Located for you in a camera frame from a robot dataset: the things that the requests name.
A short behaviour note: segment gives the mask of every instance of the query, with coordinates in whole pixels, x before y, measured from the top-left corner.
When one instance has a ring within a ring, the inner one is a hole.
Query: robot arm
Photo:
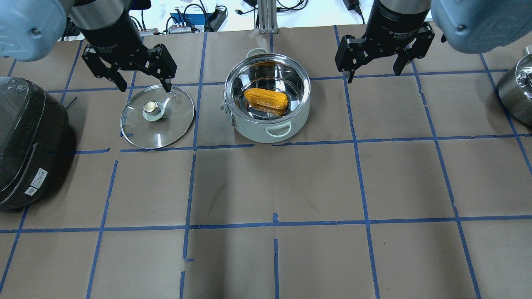
[[[375,0],[364,36],[342,38],[338,71],[351,83],[361,66],[397,54],[393,70],[401,74],[406,64],[427,54],[434,38],[425,22],[429,9],[449,44],[463,53],[489,52],[532,30],[532,0]]]
[[[142,44],[123,0],[78,0],[70,15],[90,43],[81,57],[96,78],[107,78],[124,92],[127,84],[118,71],[141,71],[170,92],[176,63],[165,45]]]
[[[97,78],[113,81],[124,92],[119,73],[141,71],[170,91],[177,66],[168,49],[148,49],[129,17],[128,0],[0,0],[0,56],[34,61],[46,56],[62,35],[67,15],[89,45],[83,60]]]

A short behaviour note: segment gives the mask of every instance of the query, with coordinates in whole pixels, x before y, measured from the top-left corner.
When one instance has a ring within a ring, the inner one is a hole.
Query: white pot
[[[253,87],[285,93],[289,104],[284,114],[253,109],[244,97],[244,91]],[[223,93],[220,108],[227,114],[229,124],[255,142],[286,140],[301,130],[309,117],[309,75],[299,63],[284,55],[265,53],[248,57],[231,70]]]

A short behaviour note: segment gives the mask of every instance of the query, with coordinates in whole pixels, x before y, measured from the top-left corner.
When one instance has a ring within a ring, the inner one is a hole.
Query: lid knob
[[[148,115],[157,114],[160,111],[161,109],[159,108],[157,102],[149,101],[144,104],[144,112],[146,112]]]
[[[148,101],[142,108],[142,116],[147,121],[159,120],[164,114],[164,105],[159,102]]]

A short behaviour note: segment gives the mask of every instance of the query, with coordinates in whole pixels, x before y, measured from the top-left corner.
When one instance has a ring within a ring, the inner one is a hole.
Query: power strip
[[[189,26],[172,25],[168,27],[168,34],[192,33]]]
[[[146,30],[139,30],[138,34],[140,36],[148,36],[148,35],[154,35],[159,33],[159,30],[157,28],[148,28]]]

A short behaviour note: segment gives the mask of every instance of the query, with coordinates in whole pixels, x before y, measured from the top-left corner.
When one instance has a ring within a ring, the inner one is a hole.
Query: pot rim
[[[294,111],[292,111],[289,114],[284,115],[284,116],[282,116],[280,118],[277,118],[277,119],[260,120],[260,119],[252,118],[249,115],[245,114],[244,112],[242,112],[236,106],[235,101],[233,101],[232,99],[229,100],[229,98],[231,96],[230,96],[230,92],[229,92],[230,88],[228,88],[228,87],[230,86],[231,80],[234,80],[236,74],[238,74],[239,72],[248,69],[251,65],[253,65],[255,63],[258,63],[258,62],[269,62],[269,61],[282,63],[282,64],[288,65],[291,68],[293,68],[294,71],[296,71],[297,74],[301,77],[301,80],[303,81],[304,90],[303,90],[303,96],[302,96],[301,102],[300,102],[300,104],[297,106],[297,108]],[[239,62],[235,67],[233,67],[233,69],[227,75],[227,79],[226,79],[226,82],[225,82],[224,88],[223,88],[223,105],[225,106],[226,110],[238,115],[239,117],[241,117],[241,118],[243,118],[243,119],[245,119],[247,121],[250,121],[250,122],[253,122],[253,123],[257,123],[257,124],[278,124],[278,123],[281,123],[281,122],[288,121],[292,117],[297,115],[298,112],[303,109],[303,106],[308,105],[309,103],[310,103],[310,78],[309,78],[309,74],[305,71],[305,69],[297,61],[293,60],[292,58],[290,58],[290,57],[288,57],[286,55],[282,55],[282,54],[276,54],[276,53],[258,54],[258,55],[253,55],[253,56],[251,56],[249,58],[246,58],[245,60]]]

